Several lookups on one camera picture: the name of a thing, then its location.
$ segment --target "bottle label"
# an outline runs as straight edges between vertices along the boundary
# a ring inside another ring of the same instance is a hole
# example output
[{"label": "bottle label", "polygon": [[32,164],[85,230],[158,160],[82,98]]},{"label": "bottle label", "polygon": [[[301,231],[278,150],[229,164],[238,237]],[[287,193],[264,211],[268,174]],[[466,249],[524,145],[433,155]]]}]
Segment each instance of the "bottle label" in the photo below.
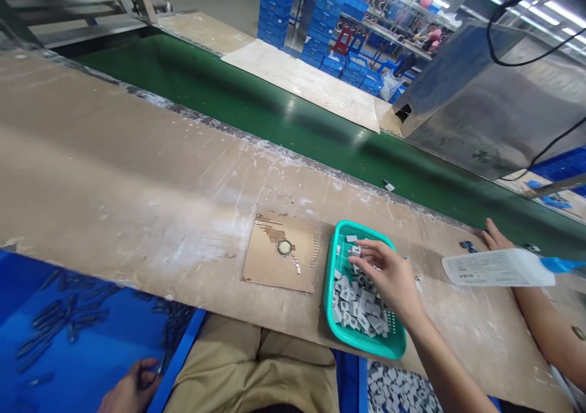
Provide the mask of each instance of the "bottle label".
[{"label": "bottle label", "polygon": [[469,286],[529,286],[527,279],[513,268],[506,255],[494,253],[450,259],[444,264],[448,278]]}]

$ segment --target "stainless steel panel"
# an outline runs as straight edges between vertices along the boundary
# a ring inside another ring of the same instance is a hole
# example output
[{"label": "stainless steel panel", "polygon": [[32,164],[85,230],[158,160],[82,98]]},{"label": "stainless steel panel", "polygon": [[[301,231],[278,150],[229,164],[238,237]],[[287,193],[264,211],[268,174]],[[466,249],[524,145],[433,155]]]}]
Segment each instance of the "stainless steel panel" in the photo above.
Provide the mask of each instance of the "stainless steel panel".
[{"label": "stainless steel panel", "polygon": [[[498,56],[517,63],[549,47],[529,34],[495,27]],[[486,27],[464,24],[395,103],[413,113],[406,140],[488,179],[527,167],[556,136],[586,116],[586,68],[562,53],[503,67],[488,56]],[[586,126],[540,160],[586,143]]]}]

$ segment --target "wooden work table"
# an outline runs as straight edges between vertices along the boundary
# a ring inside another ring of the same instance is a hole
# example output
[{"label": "wooden work table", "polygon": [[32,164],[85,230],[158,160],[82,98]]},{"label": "wooden work table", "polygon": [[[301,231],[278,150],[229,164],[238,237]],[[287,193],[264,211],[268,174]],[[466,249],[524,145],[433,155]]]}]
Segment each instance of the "wooden work table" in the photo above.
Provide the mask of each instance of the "wooden work table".
[{"label": "wooden work table", "polygon": [[[332,338],[320,306],[333,226],[354,220],[410,257],[430,316],[486,393],[548,413],[571,411],[510,289],[458,288],[447,280],[440,259],[461,254],[462,240],[482,249],[476,236],[279,146],[187,117],[189,110],[165,109],[172,103],[158,96],[142,92],[145,101],[29,52],[3,53],[0,68],[2,243],[351,350]],[[314,294],[241,280],[257,210],[321,228]],[[411,342],[392,365],[423,373]]]}]

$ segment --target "white plastic bag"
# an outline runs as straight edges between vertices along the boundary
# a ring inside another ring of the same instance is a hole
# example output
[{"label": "white plastic bag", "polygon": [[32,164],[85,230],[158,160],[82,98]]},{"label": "white plastic bag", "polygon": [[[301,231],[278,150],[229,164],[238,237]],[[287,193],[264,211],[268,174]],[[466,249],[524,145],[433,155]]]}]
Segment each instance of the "white plastic bag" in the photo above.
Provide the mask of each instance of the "white plastic bag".
[{"label": "white plastic bag", "polygon": [[403,85],[403,82],[405,82],[405,79],[398,79],[390,72],[383,74],[384,85],[380,90],[380,96],[383,98],[383,100],[388,102],[391,99],[391,96],[395,94],[395,91],[397,91],[399,87]]}]

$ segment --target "hand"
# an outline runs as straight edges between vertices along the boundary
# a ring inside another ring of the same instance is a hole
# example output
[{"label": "hand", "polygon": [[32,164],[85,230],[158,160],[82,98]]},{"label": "hand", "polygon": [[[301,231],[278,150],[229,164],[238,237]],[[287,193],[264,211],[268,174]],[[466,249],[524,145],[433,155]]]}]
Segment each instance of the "hand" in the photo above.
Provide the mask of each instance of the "hand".
[{"label": "hand", "polygon": [[482,231],[484,241],[491,250],[504,250],[506,248],[515,248],[514,244],[505,238],[491,218],[487,218],[487,229]]},{"label": "hand", "polygon": [[371,278],[383,301],[401,321],[408,323],[414,317],[425,315],[411,262],[382,241],[364,239],[356,244],[362,247],[364,257],[351,256],[348,260]]},{"label": "hand", "polygon": [[160,376],[146,370],[155,364],[156,358],[134,363],[116,387],[104,396],[98,413],[140,413],[146,410],[161,382]]}]

